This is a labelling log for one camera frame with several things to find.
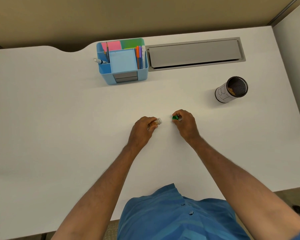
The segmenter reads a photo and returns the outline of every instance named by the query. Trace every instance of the small glass bottle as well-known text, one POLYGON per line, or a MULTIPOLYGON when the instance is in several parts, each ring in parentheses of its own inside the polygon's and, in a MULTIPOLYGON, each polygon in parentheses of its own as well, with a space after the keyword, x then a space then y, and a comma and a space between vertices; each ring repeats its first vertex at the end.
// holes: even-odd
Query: small glass bottle
POLYGON ((148 124, 148 129, 152 126, 152 125, 160 125, 162 124, 162 120, 160 118, 157 118, 155 121, 152 121, 150 124, 148 124))

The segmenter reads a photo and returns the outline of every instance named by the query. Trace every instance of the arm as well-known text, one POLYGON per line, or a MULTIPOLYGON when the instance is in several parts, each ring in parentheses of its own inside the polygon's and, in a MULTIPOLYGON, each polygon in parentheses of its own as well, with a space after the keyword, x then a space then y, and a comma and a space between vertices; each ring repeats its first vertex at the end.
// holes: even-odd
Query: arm
POLYGON ((218 153, 200 137, 191 113, 173 120, 196 151, 220 191, 255 239, 288 240, 300 233, 300 216, 250 173, 218 153))
POLYGON ((72 208, 53 240, 103 239, 132 162, 158 127, 142 117, 132 128, 128 144, 110 167, 72 208))

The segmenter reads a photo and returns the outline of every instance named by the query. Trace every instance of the beige wall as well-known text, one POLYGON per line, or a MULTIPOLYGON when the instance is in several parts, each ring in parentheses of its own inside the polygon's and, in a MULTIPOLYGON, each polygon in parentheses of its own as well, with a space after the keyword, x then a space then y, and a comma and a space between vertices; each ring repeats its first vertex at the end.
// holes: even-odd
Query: beige wall
POLYGON ((300 6, 273 30, 300 110, 300 6))
POLYGON ((291 1, 0 0, 0 45, 76 51, 100 40, 265 26, 291 1))

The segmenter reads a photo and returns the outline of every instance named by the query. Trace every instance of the blue pen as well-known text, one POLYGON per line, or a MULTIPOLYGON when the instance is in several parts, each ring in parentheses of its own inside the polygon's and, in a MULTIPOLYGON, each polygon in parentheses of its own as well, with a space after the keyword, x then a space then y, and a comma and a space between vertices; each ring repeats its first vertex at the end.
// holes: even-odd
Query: blue pen
POLYGON ((142 50, 141 50, 141 45, 139 45, 139 64, 140 64, 140 69, 143 69, 142 67, 142 50))

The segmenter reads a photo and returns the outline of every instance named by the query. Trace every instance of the hand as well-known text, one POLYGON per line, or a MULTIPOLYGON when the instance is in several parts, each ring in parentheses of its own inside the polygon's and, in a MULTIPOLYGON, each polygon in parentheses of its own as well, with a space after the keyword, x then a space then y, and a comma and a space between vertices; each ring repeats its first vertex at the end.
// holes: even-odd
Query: hand
POLYGON ((139 150, 141 150, 148 143, 152 137, 152 133, 158 127, 157 125, 151 124, 148 130, 148 124, 156 119, 156 117, 142 117, 139 119, 132 127, 128 145, 137 147, 139 150))
POLYGON ((193 117, 192 113, 180 109, 172 114, 172 116, 176 115, 181 115, 182 120, 172 120, 172 122, 176 125, 180 132, 180 135, 187 143, 190 144, 195 139, 201 139, 197 124, 195 122, 195 118, 193 117))

